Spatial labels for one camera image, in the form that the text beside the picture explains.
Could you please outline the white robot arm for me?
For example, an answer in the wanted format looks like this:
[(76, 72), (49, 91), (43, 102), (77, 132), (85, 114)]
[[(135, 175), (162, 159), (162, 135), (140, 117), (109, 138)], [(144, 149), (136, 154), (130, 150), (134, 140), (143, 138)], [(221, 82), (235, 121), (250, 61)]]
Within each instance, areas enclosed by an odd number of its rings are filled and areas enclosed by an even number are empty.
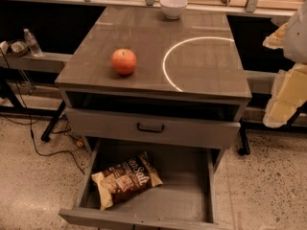
[(291, 70), (280, 70), (276, 75), (265, 110), (263, 124), (278, 128), (286, 125), (307, 102), (307, 1), (287, 23), (267, 36), (263, 45), (282, 49), (284, 57), (295, 63)]

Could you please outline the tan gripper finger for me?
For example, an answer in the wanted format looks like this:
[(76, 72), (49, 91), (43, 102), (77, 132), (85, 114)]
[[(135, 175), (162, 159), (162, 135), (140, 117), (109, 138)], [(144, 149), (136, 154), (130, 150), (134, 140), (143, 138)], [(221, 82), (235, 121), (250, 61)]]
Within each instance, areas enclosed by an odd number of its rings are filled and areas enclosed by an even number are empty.
[(287, 124), (307, 102), (307, 65), (296, 63), (289, 71), (280, 70), (272, 85), (263, 124), (278, 128)]
[(273, 50), (282, 49), (287, 25), (288, 23), (284, 23), (274, 33), (267, 36), (263, 41), (263, 46)]

